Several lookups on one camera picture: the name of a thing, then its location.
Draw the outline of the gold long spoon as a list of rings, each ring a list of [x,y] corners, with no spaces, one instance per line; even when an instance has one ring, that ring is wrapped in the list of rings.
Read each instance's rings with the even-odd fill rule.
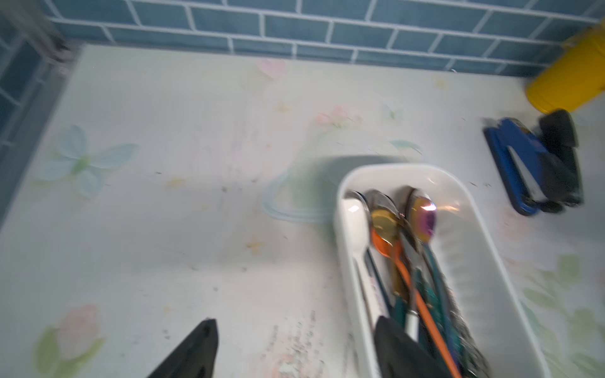
[[[386,229],[403,225],[403,219],[394,201],[376,189],[368,190],[366,199],[370,208],[371,225],[376,229]]]

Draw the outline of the green handled spoon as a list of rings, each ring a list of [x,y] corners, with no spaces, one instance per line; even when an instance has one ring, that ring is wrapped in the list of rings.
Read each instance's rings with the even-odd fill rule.
[[[392,291],[395,297],[403,297],[407,292],[409,299],[406,310],[405,332],[414,341],[418,341],[419,315],[416,307],[416,289],[413,288],[414,280],[405,284],[399,270],[399,263],[403,247],[399,238],[399,221],[396,215],[388,209],[375,209],[371,213],[373,230],[384,242],[389,245],[388,256],[391,259]]]

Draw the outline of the rainbow iridescent spoon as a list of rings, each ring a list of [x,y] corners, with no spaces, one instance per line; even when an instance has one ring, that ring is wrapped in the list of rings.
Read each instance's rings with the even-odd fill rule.
[[[430,198],[421,195],[421,192],[418,189],[412,189],[407,205],[406,216],[411,223],[414,234],[421,242],[422,258],[428,268],[434,291],[438,299],[436,308],[441,314],[444,341],[447,345],[447,349],[452,355],[456,367],[461,371],[460,374],[463,375],[463,362],[461,361],[460,356],[458,332],[452,324],[449,294],[446,291],[445,282],[439,266],[436,263],[434,253],[429,246],[436,226],[436,205]]]

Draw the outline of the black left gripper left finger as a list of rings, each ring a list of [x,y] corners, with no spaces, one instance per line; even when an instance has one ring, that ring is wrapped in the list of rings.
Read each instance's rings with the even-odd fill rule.
[[[207,318],[148,376],[149,378],[211,378],[219,346],[217,321]]]

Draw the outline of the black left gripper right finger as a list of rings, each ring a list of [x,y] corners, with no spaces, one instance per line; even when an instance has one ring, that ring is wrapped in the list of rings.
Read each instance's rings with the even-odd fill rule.
[[[381,376],[385,378],[450,377],[392,318],[379,317],[373,341]]]

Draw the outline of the white plastic spoon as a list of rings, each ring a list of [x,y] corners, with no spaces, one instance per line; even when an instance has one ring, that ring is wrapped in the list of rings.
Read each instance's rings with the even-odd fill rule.
[[[381,317],[389,315],[370,253],[370,226],[364,203],[357,198],[343,200],[344,225],[357,266],[366,311],[373,331]]]

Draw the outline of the orange plastic spoon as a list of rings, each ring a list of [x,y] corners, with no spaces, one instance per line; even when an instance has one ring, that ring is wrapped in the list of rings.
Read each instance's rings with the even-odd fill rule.
[[[416,289],[414,271],[410,272],[404,264],[404,250],[399,238],[394,235],[389,236],[385,234],[382,229],[376,229],[373,226],[370,227],[370,238],[375,248],[379,252],[381,252],[384,256],[389,256],[392,259],[392,263],[396,265],[399,275],[408,287],[408,291],[410,293],[408,315],[413,316],[415,314],[416,317],[420,319],[420,322],[427,328],[430,338],[433,340],[436,349],[438,349],[441,359],[447,366],[449,373],[452,375],[452,377],[460,378],[462,375],[458,370],[458,367],[449,349],[447,348],[447,344],[439,332],[439,329],[436,326],[436,323],[433,320],[425,301]]]

